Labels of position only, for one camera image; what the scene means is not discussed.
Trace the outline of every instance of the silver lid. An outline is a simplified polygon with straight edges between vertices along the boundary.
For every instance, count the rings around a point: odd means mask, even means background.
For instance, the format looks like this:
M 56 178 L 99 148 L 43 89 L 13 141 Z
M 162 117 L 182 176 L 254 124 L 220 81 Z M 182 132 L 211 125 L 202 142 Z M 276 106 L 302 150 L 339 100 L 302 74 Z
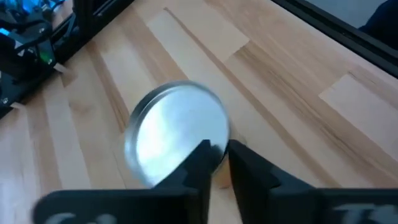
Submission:
M 171 174 L 201 143 L 226 150 L 229 120 L 218 97 L 192 81 L 176 81 L 151 91 L 136 106 L 125 134 L 130 170 L 149 187 Z

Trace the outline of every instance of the electronic device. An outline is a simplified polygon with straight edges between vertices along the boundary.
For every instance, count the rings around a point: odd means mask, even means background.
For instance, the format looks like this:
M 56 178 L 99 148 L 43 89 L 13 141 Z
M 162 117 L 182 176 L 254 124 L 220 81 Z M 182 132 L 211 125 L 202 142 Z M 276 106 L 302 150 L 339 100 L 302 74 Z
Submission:
M 63 1 L 41 1 L 0 2 L 0 118 L 134 0 L 73 0 L 73 12 L 54 29 L 52 12 Z

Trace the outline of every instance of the wooden surface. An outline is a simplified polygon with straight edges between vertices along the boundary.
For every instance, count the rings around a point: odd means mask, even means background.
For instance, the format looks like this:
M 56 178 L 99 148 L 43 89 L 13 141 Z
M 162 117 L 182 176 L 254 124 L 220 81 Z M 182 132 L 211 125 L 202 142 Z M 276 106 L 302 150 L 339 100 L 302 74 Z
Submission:
M 398 81 L 269 0 L 137 0 L 66 66 L 0 120 L 0 223 L 29 223 L 53 190 L 141 188 L 123 158 L 129 114 L 180 79 L 309 184 L 398 186 Z M 210 223 L 241 223 L 230 188 L 213 187 Z

